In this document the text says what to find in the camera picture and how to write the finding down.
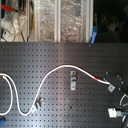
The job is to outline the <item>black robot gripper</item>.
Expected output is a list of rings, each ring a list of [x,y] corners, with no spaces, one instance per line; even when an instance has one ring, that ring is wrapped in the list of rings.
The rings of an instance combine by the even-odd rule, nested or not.
[[[122,91],[123,93],[128,93],[128,85],[123,81],[119,80],[117,77],[107,73],[104,80],[109,83],[108,90],[113,92],[115,89]]]

